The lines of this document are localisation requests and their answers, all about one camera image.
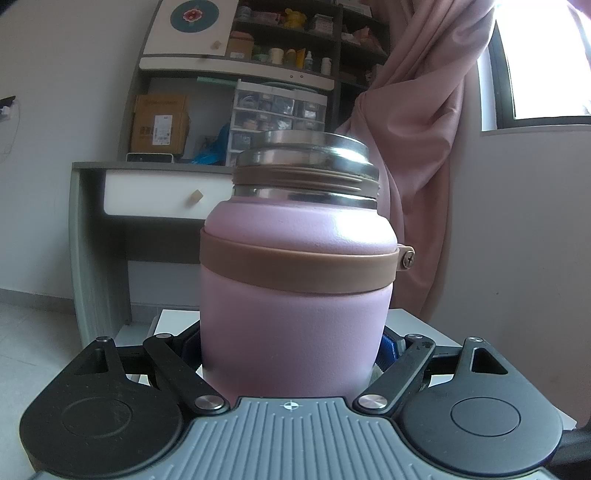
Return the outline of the cardboard box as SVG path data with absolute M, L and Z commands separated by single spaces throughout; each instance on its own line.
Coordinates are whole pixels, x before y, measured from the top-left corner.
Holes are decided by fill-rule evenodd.
M 133 109 L 130 152 L 181 156 L 190 123 L 187 108 L 187 95 L 137 95 Z

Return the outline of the wall socket with plug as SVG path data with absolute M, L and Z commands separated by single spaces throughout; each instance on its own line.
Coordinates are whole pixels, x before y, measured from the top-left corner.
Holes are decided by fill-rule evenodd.
M 0 99 L 0 121 L 9 120 L 11 118 L 15 101 L 16 97 L 14 95 Z

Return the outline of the grey desk with drawer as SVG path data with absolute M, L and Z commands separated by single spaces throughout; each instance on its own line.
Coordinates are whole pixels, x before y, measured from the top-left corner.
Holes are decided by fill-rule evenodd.
M 82 344 L 163 309 L 198 309 L 199 230 L 231 190 L 228 167 L 73 164 L 69 246 Z

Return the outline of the pink curtain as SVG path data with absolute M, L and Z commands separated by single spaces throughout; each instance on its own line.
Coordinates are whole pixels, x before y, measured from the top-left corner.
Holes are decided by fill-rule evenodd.
M 419 316 L 442 257 L 450 165 L 465 79 L 494 28 L 491 1 L 372 1 L 390 27 L 391 53 L 339 131 L 365 143 L 380 170 L 378 211 L 415 248 L 393 305 Z

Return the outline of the pink insulated bottle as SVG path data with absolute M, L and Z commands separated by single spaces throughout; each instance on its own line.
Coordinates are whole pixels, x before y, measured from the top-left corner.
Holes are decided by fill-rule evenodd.
M 378 211 L 368 147 L 325 132 L 260 132 L 232 182 L 200 233 L 205 381 L 230 402 L 355 398 L 414 254 Z

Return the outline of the window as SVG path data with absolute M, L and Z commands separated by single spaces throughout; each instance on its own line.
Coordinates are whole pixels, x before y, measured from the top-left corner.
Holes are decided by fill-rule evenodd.
M 495 127 L 590 124 L 590 3 L 497 1 L 487 69 Z

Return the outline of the clear plastic drawer organizer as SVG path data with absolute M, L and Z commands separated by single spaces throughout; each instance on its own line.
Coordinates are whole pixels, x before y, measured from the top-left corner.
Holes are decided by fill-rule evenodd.
M 239 79 L 228 130 L 226 166 L 252 145 L 256 133 L 276 130 L 324 131 L 328 97 L 287 84 Z

